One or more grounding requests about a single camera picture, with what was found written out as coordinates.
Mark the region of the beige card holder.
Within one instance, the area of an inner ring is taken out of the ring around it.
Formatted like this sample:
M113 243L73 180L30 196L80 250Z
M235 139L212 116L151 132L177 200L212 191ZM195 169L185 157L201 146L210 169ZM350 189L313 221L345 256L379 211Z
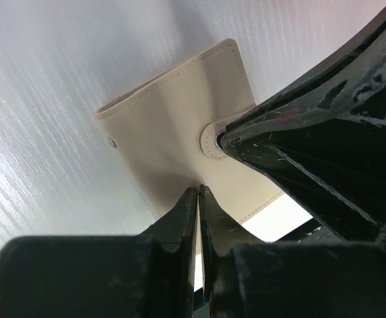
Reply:
M238 45L228 38L115 98L95 116L158 217L187 188L206 185L244 223L283 193L217 146L226 126L255 105Z

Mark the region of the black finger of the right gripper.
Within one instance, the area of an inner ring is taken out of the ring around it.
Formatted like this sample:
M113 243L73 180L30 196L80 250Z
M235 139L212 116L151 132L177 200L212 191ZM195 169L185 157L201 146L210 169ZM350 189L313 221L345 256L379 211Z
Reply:
M230 123L221 144L339 237L376 240L386 226L386 7Z

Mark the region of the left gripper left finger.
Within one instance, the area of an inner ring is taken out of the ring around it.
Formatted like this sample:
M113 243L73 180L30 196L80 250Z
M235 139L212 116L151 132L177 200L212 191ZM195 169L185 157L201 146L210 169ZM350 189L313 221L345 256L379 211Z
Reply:
M35 236L0 251L0 317L191 317L197 191L135 236Z

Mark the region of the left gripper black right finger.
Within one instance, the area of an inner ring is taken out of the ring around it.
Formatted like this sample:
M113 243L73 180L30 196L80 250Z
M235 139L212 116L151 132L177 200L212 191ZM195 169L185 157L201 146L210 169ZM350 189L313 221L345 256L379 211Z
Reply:
M362 242L266 243L198 194L211 317L386 317L386 254Z

